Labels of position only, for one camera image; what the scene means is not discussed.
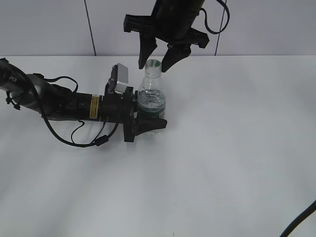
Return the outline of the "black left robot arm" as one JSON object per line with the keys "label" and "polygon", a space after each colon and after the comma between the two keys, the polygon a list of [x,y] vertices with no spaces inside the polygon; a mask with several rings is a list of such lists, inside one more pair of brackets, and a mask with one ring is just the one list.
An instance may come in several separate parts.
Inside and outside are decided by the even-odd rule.
{"label": "black left robot arm", "polygon": [[[138,92],[127,86],[119,93],[119,81],[128,79],[128,68],[120,63],[112,67],[103,95],[79,93],[77,89],[56,84],[60,77],[47,79],[41,74],[25,74],[8,60],[0,60],[0,88],[6,92],[7,104],[19,110],[21,107],[38,112],[50,132],[61,142],[80,148],[101,146],[108,142],[123,125],[125,142],[133,142],[135,136],[166,128],[167,121],[135,113],[138,110]],[[91,143],[77,144],[66,141],[52,128],[51,121],[95,121],[115,126],[108,135],[97,135]]]}

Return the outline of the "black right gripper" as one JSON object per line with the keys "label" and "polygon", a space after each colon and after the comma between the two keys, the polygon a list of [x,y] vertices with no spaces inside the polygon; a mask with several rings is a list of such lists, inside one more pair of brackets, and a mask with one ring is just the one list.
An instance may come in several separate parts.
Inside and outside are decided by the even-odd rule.
{"label": "black right gripper", "polygon": [[162,60],[162,72],[167,72],[174,64],[191,54],[191,44],[206,48],[210,42],[206,33],[192,28],[194,19],[187,15],[173,16],[160,13],[151,16],[129,15],[124,19],[125,32],[137,32],[140,39],[138,66],[143,69],[159,39],[168,43],[168,50]]}

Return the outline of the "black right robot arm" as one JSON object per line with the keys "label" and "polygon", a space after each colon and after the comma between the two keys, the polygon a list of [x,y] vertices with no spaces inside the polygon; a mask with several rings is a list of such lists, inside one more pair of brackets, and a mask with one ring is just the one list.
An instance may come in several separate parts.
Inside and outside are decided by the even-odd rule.
{"label": "black right robot arm", "polygon": [[191,45],[206,48],[208,35],[192,28],[203,4],[203,0],[157,0],[151,15],[125,16],[123,30],[139,33],[139,69],[144,68],[157,48],[157,39],[167,43],[167,52],[161,62],[164,73],[190,56]]}

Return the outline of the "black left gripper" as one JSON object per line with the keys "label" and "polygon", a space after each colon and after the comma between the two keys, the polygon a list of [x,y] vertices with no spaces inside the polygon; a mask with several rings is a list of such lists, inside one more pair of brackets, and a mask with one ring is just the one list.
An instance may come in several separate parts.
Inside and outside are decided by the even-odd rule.
{"label": "black left gripper", "polygon": [[165,129],[167,126],[167,120],[161,118],[134,118],[136,96],[133,93],[133,87],[130,86],[122,94],[110,93],[109,87],[106,86],[100,108],[101,121],[115,125],[107,135],[107,139],[114,135],[119,124],[123,125],[125,142],[134,142],[135,136]]}

